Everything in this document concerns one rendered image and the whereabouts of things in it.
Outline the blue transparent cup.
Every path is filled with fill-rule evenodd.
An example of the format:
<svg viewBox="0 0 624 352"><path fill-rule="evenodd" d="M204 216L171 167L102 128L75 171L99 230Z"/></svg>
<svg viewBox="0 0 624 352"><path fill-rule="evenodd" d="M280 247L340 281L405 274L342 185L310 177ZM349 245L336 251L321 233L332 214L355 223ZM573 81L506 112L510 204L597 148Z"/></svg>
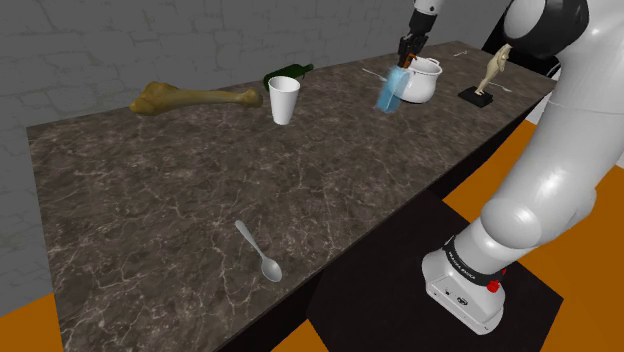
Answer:
<svg viewBox="0 0 624 352"><path fill-rule="evenodd" d="M401 96L410 81L408 69L394 67L387 77L378 96L376 107L383 113L395 112L401 102Z"/></svg>

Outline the tan figurine on black base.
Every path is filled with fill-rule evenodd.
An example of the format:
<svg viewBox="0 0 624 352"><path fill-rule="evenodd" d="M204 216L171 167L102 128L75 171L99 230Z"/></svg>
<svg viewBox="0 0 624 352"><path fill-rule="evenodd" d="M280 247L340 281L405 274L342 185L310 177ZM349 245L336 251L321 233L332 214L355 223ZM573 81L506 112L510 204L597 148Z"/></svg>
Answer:
<svg viewBox="0 0 624 352"><path fill-rule="evenodd" d="M511 49L510 44L504 44L488 62L486 74L479 85L461 91L458 96L479 108L489 105L493 101L493 95L486 92L485 88L499 73L504 71Z"/></svg>

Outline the dark green bottle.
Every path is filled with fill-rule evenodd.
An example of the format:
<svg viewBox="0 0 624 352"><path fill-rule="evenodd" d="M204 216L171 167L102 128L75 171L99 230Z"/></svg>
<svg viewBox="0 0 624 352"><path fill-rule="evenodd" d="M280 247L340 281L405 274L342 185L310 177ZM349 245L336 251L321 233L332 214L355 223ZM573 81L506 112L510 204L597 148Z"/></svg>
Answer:
<svg viewBox="0 0 624 352"><path fill-rule="evenodd" d="M271 73L266 74L263 78L263 85L265 87L265 90L269 91L269 81L271 78L276 77L276 76L285 76L285 77L296 79L298 77L305 77L305 74L307 72L312 71L313 69L314 69L313 64L308 64L305 66L302 66L300 64L290 64L288 66L285 66L283 68L280 68L278 70L275 70Z"/></svg>

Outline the white paper cup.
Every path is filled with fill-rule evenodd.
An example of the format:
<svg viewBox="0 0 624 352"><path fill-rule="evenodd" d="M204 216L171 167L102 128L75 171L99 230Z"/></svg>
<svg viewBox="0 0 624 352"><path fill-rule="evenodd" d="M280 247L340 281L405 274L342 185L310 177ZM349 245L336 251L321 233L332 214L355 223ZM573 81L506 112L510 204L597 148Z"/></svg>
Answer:
<svg viewBox="0 0 624 352"><path fill-rule="evenodd" d="M278 125L288 125L296 105L300 83L291 77L275 76L268 81L271 112Z"/></svg>

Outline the large tan bone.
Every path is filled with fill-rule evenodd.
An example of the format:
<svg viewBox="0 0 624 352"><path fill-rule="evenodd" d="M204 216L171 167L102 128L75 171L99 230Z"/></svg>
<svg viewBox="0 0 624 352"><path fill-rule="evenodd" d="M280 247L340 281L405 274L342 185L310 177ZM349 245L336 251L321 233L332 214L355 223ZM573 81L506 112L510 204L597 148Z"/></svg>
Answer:
<svg viewBox="0 0 624 352"><path fill-rule="evenodd" d="M245 108L259 108L263 97L254 89L242 93L220 90L187 90L162 82L150 82L129 105L139 115L157 116L175 109L202 104L233 103Z"/></svg>

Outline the silver spoon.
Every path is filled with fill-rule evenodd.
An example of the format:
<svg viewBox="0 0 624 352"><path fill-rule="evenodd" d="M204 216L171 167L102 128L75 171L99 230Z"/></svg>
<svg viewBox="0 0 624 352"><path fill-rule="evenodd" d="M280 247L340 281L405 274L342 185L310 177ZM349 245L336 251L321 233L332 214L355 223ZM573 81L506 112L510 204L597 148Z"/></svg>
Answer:
<svg viewBox="0 0 624 352"><path fill-rule="evenodd" d="M271 282L280 282L283 279L283 272L279 264L275 260L265 255L265 253L257 245L251 232L246 227L243 221L236 220L235 227L260 256L262 274Z"/></svg>

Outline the black robot stand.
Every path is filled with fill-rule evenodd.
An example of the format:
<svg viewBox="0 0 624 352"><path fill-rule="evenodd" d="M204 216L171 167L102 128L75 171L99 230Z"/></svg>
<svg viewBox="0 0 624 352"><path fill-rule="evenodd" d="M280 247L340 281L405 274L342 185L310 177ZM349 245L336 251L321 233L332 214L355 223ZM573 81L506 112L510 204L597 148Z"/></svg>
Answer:
<svg viewBox="0 0 624 352"><path fill-rule="evenodd" d="M562 297L519 263L504 315L479 336L425 291L423 257L467 226L421 192L324 269L307 318L329 352L540 352Z"/></svg>

